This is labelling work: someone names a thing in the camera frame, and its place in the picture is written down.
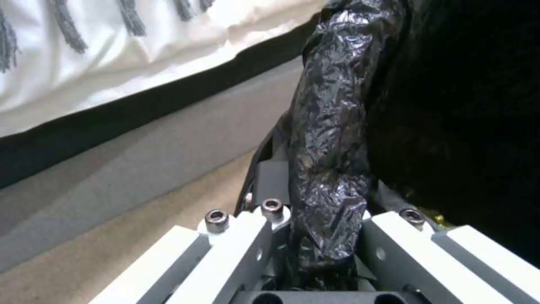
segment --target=gray tassel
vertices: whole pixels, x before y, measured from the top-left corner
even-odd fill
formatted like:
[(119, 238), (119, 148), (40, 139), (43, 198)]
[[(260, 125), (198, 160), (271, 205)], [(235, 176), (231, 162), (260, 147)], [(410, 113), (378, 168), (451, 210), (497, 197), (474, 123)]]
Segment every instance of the gray tassel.
[(17, 36), (11, 24), (5, 19), (4, 11), (0, 8), (0, 71), (5, 73), (13, 66), (17, 66)]
[(214, 0), (200, 0), (199, 3), (202, 12), (206, 12), (212, 6), (212, 4), (214, 4)]
[(127, 32), (133, 36), (146, 36), (146, 28), (135, 10), (135, 0), (117, 0)]
[(51, 0), (55, 6), (55, 17), (58, 27), (66, 43), (79, 54), (83, 54), (88, 48), (88, 45), (84, 42), (80, 36), (79, 31), (75, 27), (75, 22), (71, 18), (68, 10), (68, 0)]
[(173, 0), (174, 5), (176, 5), (176, 11), (178, 12), (178, 16), (180, 16), (180, 20), (186, 22), (191, 20), (193, 18), (193, 12), (191, 10), (191, 3), (190, 0)]

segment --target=crumpled black plastic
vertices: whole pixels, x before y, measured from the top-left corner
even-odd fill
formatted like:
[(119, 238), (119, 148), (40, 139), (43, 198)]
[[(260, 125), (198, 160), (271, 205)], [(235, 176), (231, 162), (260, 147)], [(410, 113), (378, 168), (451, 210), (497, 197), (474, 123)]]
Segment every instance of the crumpled black plastic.
[(336, 266), (354, 255), (373, 183), (366, 99), (405, 15), (400, 0), (330, 1), (304, 49), (289, 111), (292, 248), (299, 269)]

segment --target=white bedsheet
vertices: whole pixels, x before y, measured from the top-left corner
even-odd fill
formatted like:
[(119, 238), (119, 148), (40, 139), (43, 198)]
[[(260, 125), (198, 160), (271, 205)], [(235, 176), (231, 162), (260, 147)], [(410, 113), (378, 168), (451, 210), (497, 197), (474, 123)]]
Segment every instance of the white bedsheet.
[(0, 137), (216, 67), (306, 23), (326, 0), (216, 0), (180, 20), (172, 0), (137, 0), (130, 36), (117, 0), (68, 0), (83, 54), (66, 44), (52, 0), (0, 2), (20, 52), (0, 74)]

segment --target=bolt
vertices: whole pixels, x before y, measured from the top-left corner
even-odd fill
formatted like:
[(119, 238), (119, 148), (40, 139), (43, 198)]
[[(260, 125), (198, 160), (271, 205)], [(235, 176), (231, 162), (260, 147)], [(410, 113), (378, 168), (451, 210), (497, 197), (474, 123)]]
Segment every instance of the bolt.
[(274, 222), (283, 218), (283, 203), (278, 199), (267, 199), (262, 202), (261, 213), (267, 220)]
[(400, 216), (416, 228), (422, 228), (426, 222), (424, 215), (415, 209), (402, 209)]
[(229, 228), (229, 214), (223, 210), (211, 210), (204, 217), (206, 230), (211, 233), (222, 233)]

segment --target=beige carpet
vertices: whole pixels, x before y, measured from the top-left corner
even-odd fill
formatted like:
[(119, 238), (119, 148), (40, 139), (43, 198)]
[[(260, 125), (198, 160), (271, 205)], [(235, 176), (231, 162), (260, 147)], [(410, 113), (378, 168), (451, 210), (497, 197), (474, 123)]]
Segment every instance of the beige carpet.
[(252, 153), (0, 275), (0, 303), (88, 303), (175, 224), (232, 212)]

